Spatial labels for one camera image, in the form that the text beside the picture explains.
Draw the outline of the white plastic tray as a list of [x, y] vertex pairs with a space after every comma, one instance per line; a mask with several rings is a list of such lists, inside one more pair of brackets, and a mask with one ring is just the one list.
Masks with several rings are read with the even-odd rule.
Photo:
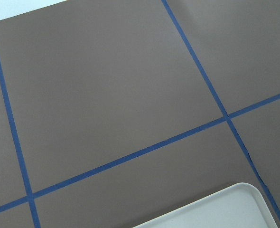
[[140, 228], [275, 228], [257, 188], [237, 183], [139, 225]]

